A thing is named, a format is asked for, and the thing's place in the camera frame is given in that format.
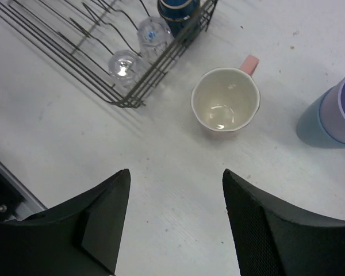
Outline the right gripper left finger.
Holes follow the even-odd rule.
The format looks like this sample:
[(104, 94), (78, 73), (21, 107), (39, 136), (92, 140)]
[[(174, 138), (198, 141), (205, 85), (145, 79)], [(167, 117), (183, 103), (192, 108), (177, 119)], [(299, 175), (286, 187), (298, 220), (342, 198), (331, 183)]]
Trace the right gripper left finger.
[(131, 174), (24, 220), (0, 222), (0, 275), (115, 275)]

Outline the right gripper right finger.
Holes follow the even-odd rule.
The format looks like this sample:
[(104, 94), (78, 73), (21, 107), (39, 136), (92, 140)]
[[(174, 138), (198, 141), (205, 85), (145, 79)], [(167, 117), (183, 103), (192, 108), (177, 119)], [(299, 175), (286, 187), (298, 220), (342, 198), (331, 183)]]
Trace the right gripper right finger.
[(345, 275), (345, 221), (297, 207), (234, 172), (223, 193), (241, 275)]

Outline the light blue plastic cup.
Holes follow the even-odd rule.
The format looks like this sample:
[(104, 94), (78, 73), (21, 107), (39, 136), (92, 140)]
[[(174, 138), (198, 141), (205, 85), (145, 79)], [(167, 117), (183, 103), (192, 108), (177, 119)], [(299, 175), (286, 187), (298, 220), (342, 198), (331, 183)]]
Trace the light blue plastic cup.
[(320, 105), (331, 87), (303, 112), (296, 125), (296, 134), (305, 144), (322, 149), (344, 149), (345, 143), (335, 140), (324, 129), (320, 119)]

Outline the lavender plastic cup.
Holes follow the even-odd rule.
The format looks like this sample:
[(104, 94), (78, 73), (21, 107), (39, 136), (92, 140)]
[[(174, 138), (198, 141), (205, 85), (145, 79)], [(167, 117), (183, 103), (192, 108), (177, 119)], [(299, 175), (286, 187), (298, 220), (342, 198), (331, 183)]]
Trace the lavender plastic cup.
[(345, 77), (324, 97), (320, 105), (320, 119), (325, 131), (345, 144)]

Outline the pink mug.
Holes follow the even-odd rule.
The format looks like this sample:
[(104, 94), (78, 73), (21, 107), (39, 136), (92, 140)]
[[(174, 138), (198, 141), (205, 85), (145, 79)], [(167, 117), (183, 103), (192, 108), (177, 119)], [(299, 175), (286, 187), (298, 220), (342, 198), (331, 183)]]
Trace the pink mug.
[(252, 78), (259, 59), (249, 55), (238, 68), (219, 67), (203, 74), (191, 91), (191, 109), (204, 134), (232, 137), (249, 125), (261, 94)]

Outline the dark blue cup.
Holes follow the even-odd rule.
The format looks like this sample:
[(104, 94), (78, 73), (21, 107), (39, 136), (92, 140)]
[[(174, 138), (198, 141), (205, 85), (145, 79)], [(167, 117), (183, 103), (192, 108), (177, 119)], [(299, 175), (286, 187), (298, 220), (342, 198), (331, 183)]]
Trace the dark blue cup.
[(173, 37), (179, 35), (183, 28), (199, 11), (200, 6), (200, 0), (157, 1), (158, 12), (166, 21)]

